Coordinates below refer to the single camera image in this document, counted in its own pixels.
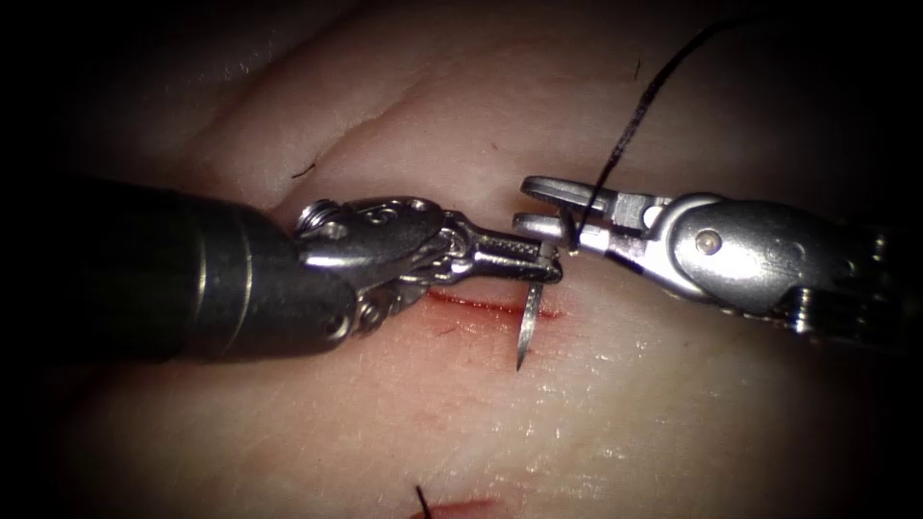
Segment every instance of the black suture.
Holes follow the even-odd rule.
[[[625,130],[622,131],[622,136],[618,138],[618,141],[615,143],[615,147],[612,148],[612,153],[609,155],[609,159],[606,161],[606,164],[603,166],[602,172],[599,174],[599,178],[596,180],[596,186],[593,187],[593,193],[589,197],[589,202],[584,207],[583,215],[580,218],[580,224],[576,229],[572,229],[570,234],[570,243],[568,244],[571,251],[576,251],[580,246],[580,234],[584,231],[586,226],[586,220],[589,218],[589,209],[593,207],[593,204],[596,203],[596,198],[599,197],[599,191],[603,188],[603,185],[606,183],[606,180],[609,179],[609,175],[612,173],[612,170],[618,164],[618,161],[622,158],[622,154],[625,152],[625,148],[628,147],[628,143],[631,142],[632,137],[635,136],[637,128],[641,125],[641,121],[644,119],[644,115],[647,113],[647,110],[651,107],[651,104],[654,102],[654,98],[657,97],[657,94],[661,91],[663,84],[666,83],[666,80],[673,74],[676,68],[680,65],[681,62],[690,54],[692,51],[701,47],[703,43],[709,40],[709,38],[717,35],[718,33],[733,29],[735,27],[740,27],[741,25],[746,25],[756,21],[763,21],[767,18],[764,15],[752,15],[752,16],[743,16],[740,18],[731,18],[727,20],[721,20],[718,22],[712,23],[710,26],[699,31],[691,40],[689,40],[686,45],[684,45],[673,58],[670,59],[666,65],[663,66],[660,72],[654,76],[654,79],[651,80],[651,83],[648,84],[647,88],[644,89],[644,93],[641,94],[641,98],[637,101],[637,106],[635,107],[635,113],[632,115],[632,118],[628,121],[628,125],[625,126]]]
[[[426,498],[423,497],[423,488],[420,485],[416,486],[416,497],[420,499],[420,506],[423,507],[423,519],[433,519],[433,513],[430,511],[430,506],[426,504]]]

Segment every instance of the skin fold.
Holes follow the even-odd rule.
[[[741,12],[233,11],[87,80],[67,105],[62,156],[244,202],[286,228],[317,198],[413,194],[506,231],[516,211],[551,211],[519,194],[523,177],[594,181],[660,66]],[[783,21],[708,43],[669,80],[609,187],[878,214],[901,190],[876,174],[887,142],[871,130],[875,90],[846,66],[873,51],[848,27],[818,36]],[[435,517],[903,506],[899,367],[679,301],[604,259],[562,264],[518,374],[520,315],[504,308],[521,308],[526,287],[493,280],[441,287],[318,358],[49,373],[76,382],[48,391],[47,480],[98,516],[410,517],[418,484],[444,506]]]

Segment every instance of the red incision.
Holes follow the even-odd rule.
[[[447,503],[445,505],[430,506],[433,519],[488,519],[496,517],[496,501],[482,499],[465,503]],[[425,519],[422,510],[416,512],[408,519]]]
[[[430,290],[427,292],[427,295],[431,300],[445,303],[450,305],[462,305],[463,307],[469,307],[473,309],[484,309],[487,311],[501,311],[504,313],[509,313],[512,315],[522,315],[525,311],[524,305],[502,305],[498,303],[485,303],[483,301],[472,301],[470,299],[463,299],[461,297],[456,297],[453,295],[445,294],[442,292],[436,292],[435,290]],[[558,311],[552,311],[549,309],[540,309],[538,311],[539,319],[557,319],[561,317],[561,313]]]

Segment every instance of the metal jaw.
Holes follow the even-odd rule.
[[[522,191],[583,211],[593,186],[529,177]],[[882,283],[885,237],[866,238],[780,204],[699,193],[676,199],[603,189],[580,249],[625,264],[683,298],[777,323],[798,334],[887,342],[899,313]],[[567,218],[517,214],[519,232],[559,245]]]
[[[305,265],[331,270],[358,299],[352,333],[369,334],[414,304],[433,284],[474,276],[557,283],[557,251],[538,240],[497,233],[416,197],[338,204],[320,200],[302,211],[296,228]]]

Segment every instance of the blood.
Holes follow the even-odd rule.
[[[487,519],[497,517],[499,502],[490,499],[480,499],[462,503],[446,503],[445,505],[429,505],[431,515],[426,515],[423,510],[416,512],[408,519]]]
[[[474,301],[471,299],[464,299],[461,297],[456,297],[451,294],[446,294],[444,292],[439,292],[436,290],[430,290],[427,292],[427,297],[430,301],[441,303],[445,305],[462,305],[463,307],[469,307],[472,309],[483,309],[492,312],[502,312],[508,313],[510,315],[522,315],[525,311],[525,303],[522,305],[505,305],[502,303],[488,303],[485,301]],[[562,312],[554,311],[551,309],[540,309],[538,311],[539,319],[557,319],[562,316]]]

